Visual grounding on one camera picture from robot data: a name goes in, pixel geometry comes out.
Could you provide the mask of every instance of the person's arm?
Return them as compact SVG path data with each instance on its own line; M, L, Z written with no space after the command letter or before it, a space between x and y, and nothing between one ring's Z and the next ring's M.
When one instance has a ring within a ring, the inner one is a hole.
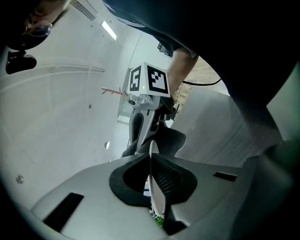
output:
M185 47L180 47L174 51L172 61L167 70L171 96L174 95L177 88L192 71L197 60L198 56L192 57L190 51Z

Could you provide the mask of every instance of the eyeglasses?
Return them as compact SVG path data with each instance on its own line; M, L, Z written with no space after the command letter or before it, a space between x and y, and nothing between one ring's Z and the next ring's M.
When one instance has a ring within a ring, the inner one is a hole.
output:
M47 37L52 31L52 24L49 22L38 22L34 24L30 29L28 28L29 21L25 23L24 34L30 34L33 37Z

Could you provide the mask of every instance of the person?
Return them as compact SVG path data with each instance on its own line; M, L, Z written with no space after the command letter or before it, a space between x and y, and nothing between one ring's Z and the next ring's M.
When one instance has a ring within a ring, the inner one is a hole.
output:
M28 28L57 22L69 0L40 0ZM171 95L201 56L233 98L265 107L299 59L296 7L206 4L191 0L103 0L121 22L151 34L173 51Z

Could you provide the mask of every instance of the ceiling light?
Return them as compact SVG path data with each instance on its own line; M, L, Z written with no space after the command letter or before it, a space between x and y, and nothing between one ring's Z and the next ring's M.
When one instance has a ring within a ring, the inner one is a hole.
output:
M109 148L109 142L104 143L104 147L105 147L105 149L108 149Z
M108 26L107 22L106 21L103 21L102 24L101 24L102 27L104 27L104 29L112 36L112 38L114 40L117 39L117 35L113 32L113 30L111 29L110 26Z

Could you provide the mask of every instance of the vent slot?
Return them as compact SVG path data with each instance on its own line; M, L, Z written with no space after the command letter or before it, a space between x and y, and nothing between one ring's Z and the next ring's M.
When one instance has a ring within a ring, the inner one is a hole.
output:
M237 178L237 175L233 175L233 174L229 174L229 173L225 173L225 172L216 172L214 174L215 177L217 178L222 178L231 182L234 182Z
M70 193L44 220L44 223L60 232L72 213L84 197L80 194Z
M72 0L70 4L77 8L80 12L82 12L86 17L88 17L91 21L95 20L96 17L93 15L84 5L82 5L78 0Z

